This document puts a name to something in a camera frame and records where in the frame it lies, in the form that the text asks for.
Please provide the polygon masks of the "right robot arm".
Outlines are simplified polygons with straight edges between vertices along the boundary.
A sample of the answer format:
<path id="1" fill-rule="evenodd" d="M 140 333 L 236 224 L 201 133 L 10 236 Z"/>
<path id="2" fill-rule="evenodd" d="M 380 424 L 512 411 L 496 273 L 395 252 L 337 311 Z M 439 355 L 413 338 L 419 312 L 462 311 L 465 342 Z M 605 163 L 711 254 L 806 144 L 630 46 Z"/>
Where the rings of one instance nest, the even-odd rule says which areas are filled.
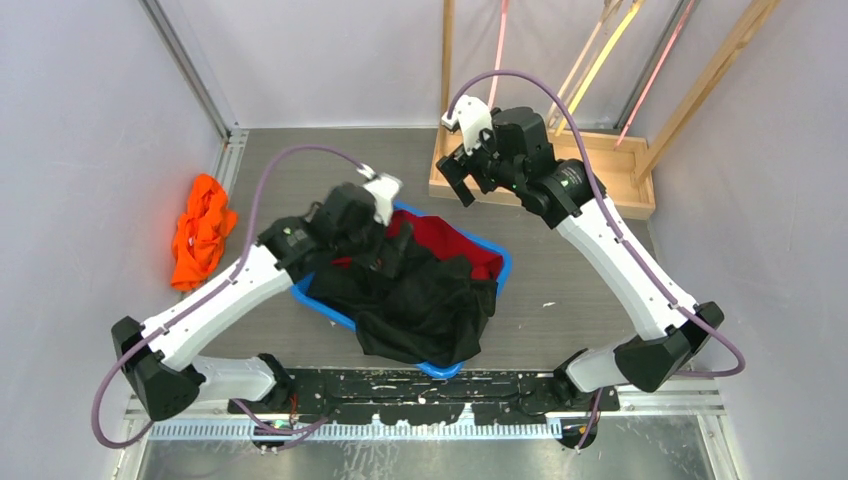
<path id="1" fill-rule="evenodd" d="M 436 167 L 465 206 L 474 194 L 512 192 L 528 212 L 571 243 L 610 287 L 630 317 L 635 335 L 603 350 L 582 350 L 555 372 L 558 403 L 582 409 L 597 389 L 630 384 L 654 392 L 718 328 L 724 313 L 714 302 L 698 302 L 658 267 L 633 237 L 602 184 L 592 186 L 578 159 L 560 159 L 543 118 L 529 107 L 488 110 L 471 98 L 442 125 L 460 132 L 459 145 Z"/>

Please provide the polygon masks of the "red pleated skirt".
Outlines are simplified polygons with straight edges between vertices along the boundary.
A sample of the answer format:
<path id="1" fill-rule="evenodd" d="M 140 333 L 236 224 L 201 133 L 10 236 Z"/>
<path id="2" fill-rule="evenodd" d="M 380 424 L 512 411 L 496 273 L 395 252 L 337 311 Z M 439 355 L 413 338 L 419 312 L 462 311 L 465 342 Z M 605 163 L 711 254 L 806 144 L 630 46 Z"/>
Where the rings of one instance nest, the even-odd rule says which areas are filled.
<path id="1" fill-rule="evenodd" d="M 371 242 L 395 236 L 402 223 L 414 228 L 399 275 L 386 278 L 364 266 L 364 253 Z M 414 282 L 433 285 L 456 279 L 464 283 L 499 285 L 507 266 L 507 256 L 473 240 L 443 218 L 420 215 L 407 209 L 393 213 L 388 227 L 374 223 L 355 242 L 340 250 L 339 256 L 316 271 L 313 285 L 326 284 L 366 292 L 387 290 Z"/>

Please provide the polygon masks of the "pink plastic hanger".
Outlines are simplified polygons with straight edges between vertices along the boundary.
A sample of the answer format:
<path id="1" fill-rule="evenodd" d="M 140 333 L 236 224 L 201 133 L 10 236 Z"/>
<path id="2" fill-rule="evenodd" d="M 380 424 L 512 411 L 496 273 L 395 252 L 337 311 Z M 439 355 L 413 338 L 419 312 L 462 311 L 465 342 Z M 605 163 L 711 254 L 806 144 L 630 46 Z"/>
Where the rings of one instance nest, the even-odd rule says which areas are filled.
<path id="1" fill-rule="evenodd" d="M 509 6 L 510 6 L 509 0 L 502 0 L 501 1 L 499 29 L 498 29 L 495 57 L 494 57 L 494 66 L 493 66 L 494 70 L 500 70 L 501 66 L 502 66 L 503 51 L 504 51 L 505 36 L 506 36 L 506 28 L 507 28 L 508 15 L 509 15 Z M 490 84 L 488 101 L 487 101 L 489 109 L 492 109 L 495 106 L 497 90 L 498 90 L 498 83 L 499 83 L 499 78 L 497 76 L 493 77 L 491 84 Z"/>

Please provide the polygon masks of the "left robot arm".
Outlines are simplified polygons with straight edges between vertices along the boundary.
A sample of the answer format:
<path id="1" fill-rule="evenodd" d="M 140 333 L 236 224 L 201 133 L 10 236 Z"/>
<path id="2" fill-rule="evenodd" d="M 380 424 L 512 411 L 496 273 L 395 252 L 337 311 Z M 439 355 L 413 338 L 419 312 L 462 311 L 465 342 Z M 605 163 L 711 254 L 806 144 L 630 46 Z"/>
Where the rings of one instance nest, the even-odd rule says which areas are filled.
<path id="1" fill-rule="evenodd" d="M 402 182 L 379 175 L 363 185 L 333 188 L 310 216 L 273 222 L 246 252 L 207 285 L 143 322 L 112 328 L 121 370 L 153 421 L 196 402 L 242 401 L 269 413 L 285 409 L 292 379 L 270 354 L 247 359 L 202 356 L 202 350 L 269 298 L 341 257 L 373 260 L 385 251 L 385 231 Z"/>

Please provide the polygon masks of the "pink wire hanger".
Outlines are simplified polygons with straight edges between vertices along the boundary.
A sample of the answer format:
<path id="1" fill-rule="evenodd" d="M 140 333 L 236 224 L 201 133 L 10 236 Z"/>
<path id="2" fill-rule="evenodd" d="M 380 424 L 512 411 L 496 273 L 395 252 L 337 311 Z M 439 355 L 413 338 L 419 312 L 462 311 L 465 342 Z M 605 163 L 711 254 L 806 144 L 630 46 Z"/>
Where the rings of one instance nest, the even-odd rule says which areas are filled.
<path id="1" fill-rule="evenodd" d="M 613 149 L 618 150 L 629 133 L 642 105 L 647 99 L 660 71 L 675 47 L 678 38 L 685 29 L 692 13 L 697 9 L 699 0 L 680 0 L 669 18 L 649 60 L 643 68 L 624 110 L 616 123 L 618 136 Z"/>

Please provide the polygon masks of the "wooden hanger with metal hook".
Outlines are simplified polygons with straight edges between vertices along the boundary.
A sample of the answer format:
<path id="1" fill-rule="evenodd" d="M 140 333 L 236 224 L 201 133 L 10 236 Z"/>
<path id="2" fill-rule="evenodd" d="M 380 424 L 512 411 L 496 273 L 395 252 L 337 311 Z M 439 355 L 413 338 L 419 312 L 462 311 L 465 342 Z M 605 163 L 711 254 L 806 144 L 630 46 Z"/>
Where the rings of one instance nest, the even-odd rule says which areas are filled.
<path id="1" fill-rule="evenodd" d="M 582 127 L 618 129 L 667 12 L 664 1 L 592 1 L 594 12 L 570 66 L 556 84 L 558 98 Z"/>

